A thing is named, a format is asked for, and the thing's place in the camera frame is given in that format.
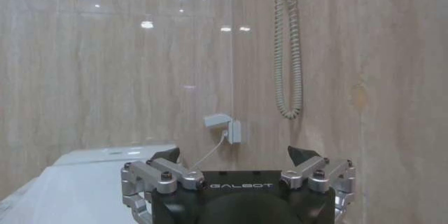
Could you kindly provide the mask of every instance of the robotic hand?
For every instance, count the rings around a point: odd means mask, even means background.
[[[334,224],[355,199],[355,167],[289,148],[291,170],[202,172],[179,149],[122,169],[123,203],[141,224]],[[147,210],[151,203],[153,214]]]

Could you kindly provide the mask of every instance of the coiled cord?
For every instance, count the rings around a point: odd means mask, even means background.
[[[302,111],[303,84],[302,84],[302,56],[301,56],[301,26],[298,0],[287,0],[290,16],[290,42],[291,42],[291,69],[293,69],[293,109],[287,108],[283,82],[283,11],[285,0],[275,0],[275,102],[281,114],[290,120],[295,119]]]

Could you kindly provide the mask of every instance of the white wall mount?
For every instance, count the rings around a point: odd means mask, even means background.
[[[242,143],[242,123],[226,114],[214,114],[205,117],[206,127],[210,129],[229,130],[227,138],[230,144]]]

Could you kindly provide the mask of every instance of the wood grain wall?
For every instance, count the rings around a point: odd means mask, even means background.
[[[233,0],[234,113],[243,168],[289,165],[287,145],[350,157],[347,223],[447,223],[448,0],[299,0],[305,111],[275,107],[274,0]]]
[[[448,0],[299,0],[295,121],[275,107],[274,0],[0,5],[0,198],[79,148],[175,141],[193,164],[223,112],[246,143],[202,168],[281,169],[289,145],[313,148],[358,166],[347,223],[448,222]]]

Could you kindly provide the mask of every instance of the silver metal bracket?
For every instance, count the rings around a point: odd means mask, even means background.
[[[299,189],[306,179],[313,191],[326,193],[330,187],[335,189],[335,223],[342,223],[347,206],[355,201],[357,170],[353,161],[331,161],[315,156],[295,169],[282,172],[282,181],[291,189]]]
[[[123,203],[133,209],[133,216],[139,224],[153,224],[146,203],[153,202],[151,192],[157,190],[162,194],[171,194],[178,190],[178,182],[183,188],[199,190],[205,187],[205,175],[201,171],[190,172],[165,158],[147,163],[126,163],[122,169]]]

